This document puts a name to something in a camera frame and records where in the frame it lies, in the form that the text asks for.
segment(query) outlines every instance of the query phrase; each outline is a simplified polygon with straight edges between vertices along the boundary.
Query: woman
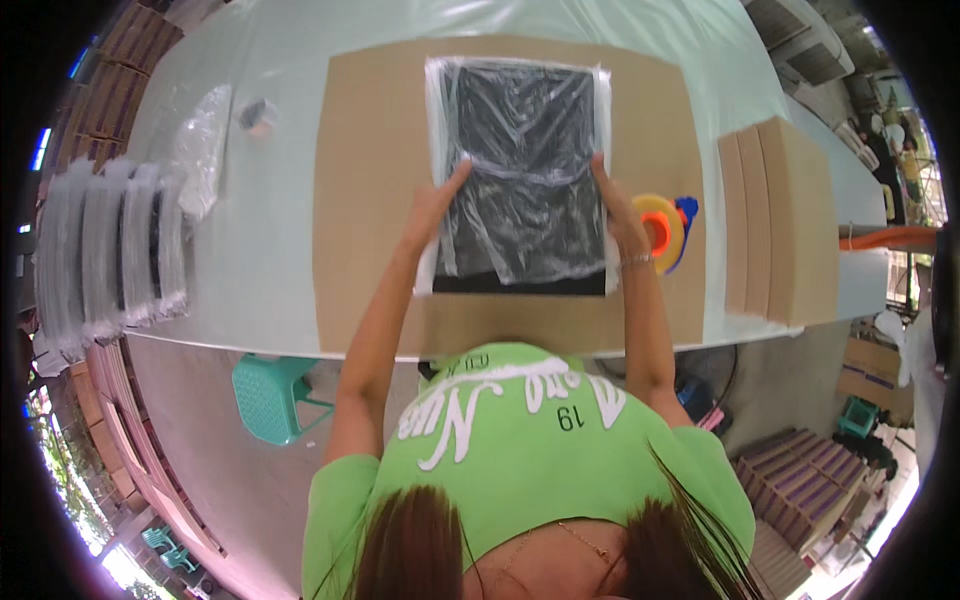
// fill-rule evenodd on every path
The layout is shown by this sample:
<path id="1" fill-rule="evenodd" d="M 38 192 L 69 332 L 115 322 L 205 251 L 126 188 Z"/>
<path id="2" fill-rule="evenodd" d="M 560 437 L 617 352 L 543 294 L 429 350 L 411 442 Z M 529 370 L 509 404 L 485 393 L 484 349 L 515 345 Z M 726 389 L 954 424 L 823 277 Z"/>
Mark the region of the woman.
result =
<path id="1" fill-rule="evenodd" d="M 347 353 L 310 492 L 310 598 L 759 597 L 754 516 L 719 440 L 673 390 L 650 244 L 603 158 L 619 244 L 626 385 L 525 344 L 448 360 L 383 447 L 417 262 L 470 172 L 422 188 Z"/>

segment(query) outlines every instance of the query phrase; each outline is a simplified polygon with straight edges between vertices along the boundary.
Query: bracelet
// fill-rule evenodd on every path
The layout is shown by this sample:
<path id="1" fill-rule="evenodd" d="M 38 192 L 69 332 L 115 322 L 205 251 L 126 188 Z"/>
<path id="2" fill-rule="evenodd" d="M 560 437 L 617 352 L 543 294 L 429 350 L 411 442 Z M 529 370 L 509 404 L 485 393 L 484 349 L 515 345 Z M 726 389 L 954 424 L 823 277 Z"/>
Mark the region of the bracelet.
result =
<path id="1" fill-rule="evenodd" d="M 633 267 L 636 264 L 650 262 L 654 259 L 654 256 L 649 252 L 644 252 L 643 254 L 635 254 L 626 260 L 620 261 L 620 271 L 623 271 L 627 267 Z"/>

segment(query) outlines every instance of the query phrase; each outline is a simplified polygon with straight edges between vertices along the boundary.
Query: table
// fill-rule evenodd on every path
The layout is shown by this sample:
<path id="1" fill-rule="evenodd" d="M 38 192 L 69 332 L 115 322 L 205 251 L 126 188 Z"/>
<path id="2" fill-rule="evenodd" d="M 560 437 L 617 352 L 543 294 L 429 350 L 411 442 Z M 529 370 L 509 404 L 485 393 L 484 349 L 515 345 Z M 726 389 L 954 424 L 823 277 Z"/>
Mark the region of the table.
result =
<path id="1" fill-rule="evenodd" d="M 879 223 L 872 209 L 882 208 L 878 185 L 867 181 L 869 172 L 826 126 L 784 97 L 737 0 L 238 0 L 160 61 L 136 115 L 128 156 L 168 156 L 172 131 L 219 84 L 233 86 L 236 106 L 267 98 L 278 120 L 265 140 L 230 124 L 221 200 L 192 236 L 190 315 L 131 333 L 216 348 L 342 358 L 324 352 L 318 337 L 311 261 L 314 157 L 327 59 L 418 36 L 491 33 L 605 43 L 678 64 L 703 163 L 708 249 L 726 248 L 716 139 L 773 116 L 793 120 L 825 147 L 838 219 Z M 848 172 L 857 175 L 848 178 Z M 863 269 L 861 262 L 841 260 L 838 318 L 882 308 L 883 293 L 875 299 L 873 292 L 886 284 L 885 260 L 882 286 L 879 271 Z M 725 252 L 708 252 L 704 337 L 696 348 L 801 331 L 726 315 L 725 263 Z M 870 264 L 878 265 L 879 258 Z M 858 277 L 856 284 L 845 274 Z M 869 293 L 861 291 L 860 279 L 869 280 Z"/>

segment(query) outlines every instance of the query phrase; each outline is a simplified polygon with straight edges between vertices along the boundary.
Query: teal plastic chair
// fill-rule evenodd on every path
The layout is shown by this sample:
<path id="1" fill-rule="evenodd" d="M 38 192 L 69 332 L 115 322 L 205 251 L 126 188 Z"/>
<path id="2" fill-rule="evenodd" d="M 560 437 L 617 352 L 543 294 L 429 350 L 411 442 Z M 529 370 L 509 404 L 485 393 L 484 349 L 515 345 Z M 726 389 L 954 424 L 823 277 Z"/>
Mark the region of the teal plastic chair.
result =
<path id="1" fill-rule="evenodd" d="M 847 411 L 837 420 L 837 428 L 864 440 L 874 428 L 874 419 L 879 412 L 880 409 L 874 404 L 856 396 L 847 396 Z"/>
<path id="2" fill-rule="evenodd" d="M 289 356 L 268 360 L 247 354 L 240 359 L 233 368 L 233 391 L 240 419 L 254 436 L 271 444 L 287 445 L 333 414 L 333 404 L 306 397 L 310 388 L 303 376 L 316 364 L 315 358 Z M 300 427 L 297 402 L 327 410 L 306 427 Z"/>
<path id="3" fill-rule="evenodd" d="M 197 566 L 187 560 L 187 556 L 190 554 L 190 551 L 186 548 L 180 550 L 168 550 L 160 555 L 160 559 L 164 564 L 167 565 L 167 568 L 173 570 L 178 566 L 182 566 L 187 573 L 192 573 L 197 570 Z"/>
<path id="4" fill-rule="evenodd" d="M 166 525 L 163 529 L 145 529 L 140 532 L 140 537 L 143 538 L 151 548 L 170 546 L 171 550 L 177 549 L 177 545 L 170 539 L 170 525 Z"/>

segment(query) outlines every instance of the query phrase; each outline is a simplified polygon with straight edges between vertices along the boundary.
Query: woman's left hand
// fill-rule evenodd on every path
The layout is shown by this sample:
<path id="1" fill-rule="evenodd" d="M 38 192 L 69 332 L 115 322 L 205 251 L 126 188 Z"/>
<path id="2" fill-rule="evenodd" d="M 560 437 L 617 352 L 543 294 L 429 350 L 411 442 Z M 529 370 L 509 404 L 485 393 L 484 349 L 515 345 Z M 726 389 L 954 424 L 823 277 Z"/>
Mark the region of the woman's left hand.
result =
<path id="1" fill-rule="evenodd" d="M 440 221 L 446 214 L 446 209 L 453 201 L 457 190 L 463 186 L 470 174 L 473 164 L 469 159 L 460 161 L 450 179 L 440 187 L 423 185 L 414 192 L 414 205 L 407 218 L 407 226 L 403 230 L 403 242 L 413 246 L 417 252 L 422 252 L 426 245 L 437 235 Z"/>

